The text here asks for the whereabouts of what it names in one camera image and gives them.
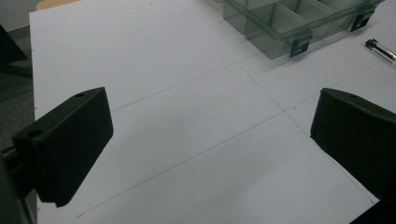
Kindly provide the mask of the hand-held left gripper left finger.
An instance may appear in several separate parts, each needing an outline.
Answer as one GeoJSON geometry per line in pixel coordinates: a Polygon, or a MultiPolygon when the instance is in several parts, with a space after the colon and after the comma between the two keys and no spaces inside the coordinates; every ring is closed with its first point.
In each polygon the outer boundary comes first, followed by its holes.
{"type": "Polygon", "coordinates": [[[113,136],[103,87],[77,93],[13,136],[18,180],[44,203],[67,205],[113,136]]]}

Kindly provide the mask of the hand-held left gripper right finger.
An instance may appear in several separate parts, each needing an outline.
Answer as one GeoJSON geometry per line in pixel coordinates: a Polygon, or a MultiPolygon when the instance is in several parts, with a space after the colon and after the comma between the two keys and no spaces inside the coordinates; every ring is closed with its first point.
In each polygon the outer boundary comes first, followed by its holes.
{"type": "Polygon", "coordinates": [[[380,200],[396,201],[396,114],[355,94],[324,88],[311,138],[380,200]]]}

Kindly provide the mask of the silver metal tool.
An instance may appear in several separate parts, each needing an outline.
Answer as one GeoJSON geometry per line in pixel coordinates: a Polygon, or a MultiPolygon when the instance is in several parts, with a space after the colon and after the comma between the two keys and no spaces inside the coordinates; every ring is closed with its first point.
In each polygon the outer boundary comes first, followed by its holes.
{"type": "Polygon", "coordinates": [[[367,40],[365,47],[396,67],[396,54],[381,45],[376,39],[367,40]]]}

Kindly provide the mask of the clear plastic compartment box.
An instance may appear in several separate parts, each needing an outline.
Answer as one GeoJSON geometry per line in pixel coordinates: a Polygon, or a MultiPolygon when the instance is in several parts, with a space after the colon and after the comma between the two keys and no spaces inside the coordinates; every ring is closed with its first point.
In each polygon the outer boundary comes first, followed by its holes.
{"type": "Polygon", "coordinates": [[[385,0],[224,0],[223,18],[271,59],[364,27],[385,0]]]}

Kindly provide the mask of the wooden chair seat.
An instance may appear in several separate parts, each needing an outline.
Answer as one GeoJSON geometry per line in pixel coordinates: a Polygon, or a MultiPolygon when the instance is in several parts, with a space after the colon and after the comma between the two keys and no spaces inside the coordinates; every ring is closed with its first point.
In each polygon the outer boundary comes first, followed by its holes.
{"type": "Polygon", "coordinates": [[[36,10],[43,10],[53,7],[59,7],[70,3],[78,2],[79,0],[42,0],[36,5],[36,10]]]}

